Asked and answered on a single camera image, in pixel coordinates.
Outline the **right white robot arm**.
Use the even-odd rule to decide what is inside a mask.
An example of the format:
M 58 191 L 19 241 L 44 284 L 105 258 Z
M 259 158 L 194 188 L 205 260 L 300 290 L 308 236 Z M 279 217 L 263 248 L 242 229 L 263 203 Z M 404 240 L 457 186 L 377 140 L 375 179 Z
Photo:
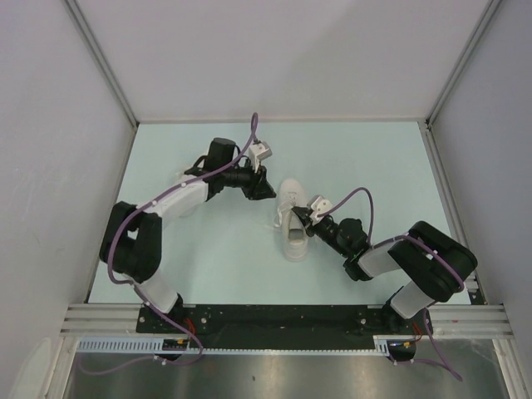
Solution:
M 360 219 L 337 223 L 330 215 L 315 217 L 312 209 L 301 206 L 293 212 L 307 234 L 345 258 L 343 268 L 350 279 L 370 281 L 399 269 L 410 278 L 385 303 L 383 322 L 392 333 L 405 332 L 421 310 L 462 292 L 478 266 L 467 247 L 426 221 L 416 222 L 406 234 L 371 245 Z

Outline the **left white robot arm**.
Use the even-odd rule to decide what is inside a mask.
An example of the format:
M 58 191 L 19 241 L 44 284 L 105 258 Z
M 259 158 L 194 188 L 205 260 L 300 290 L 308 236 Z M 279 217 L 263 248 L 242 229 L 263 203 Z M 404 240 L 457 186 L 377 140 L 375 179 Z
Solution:
M 122 283 L 132 285 L 143 302 L 157 309 L 154 320 L 164 331 L 172 333 L 184 321 L 183 299 L 166 284 L 160 270 L 164 229 L 226 187 L 242 190 L 248 200 L 275 198 L 262 165 L 271 155 L 269 145 L 258 139 L 241 151 L 232 140 L 214 138 L 207 153 L 183 173 L 175 186 L 143 205 L 121 201 L 113 206 L 100 261 L 107 265 L 111 281 L 119 284 L 115 275 L 124 275 Z

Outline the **white sneaker with laces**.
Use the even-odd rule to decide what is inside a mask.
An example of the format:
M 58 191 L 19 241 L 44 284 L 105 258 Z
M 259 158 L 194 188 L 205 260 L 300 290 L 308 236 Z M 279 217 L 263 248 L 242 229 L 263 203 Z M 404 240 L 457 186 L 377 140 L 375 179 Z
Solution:
M 282 233 L 284 256 L 292 262 L 304 260 L 308 252 L 308 236 L 293 212 L 294 207 L 305 207 L 307 202 L 304 188 L 297 180 L 286 179 L 281 183 L 274 226 Z

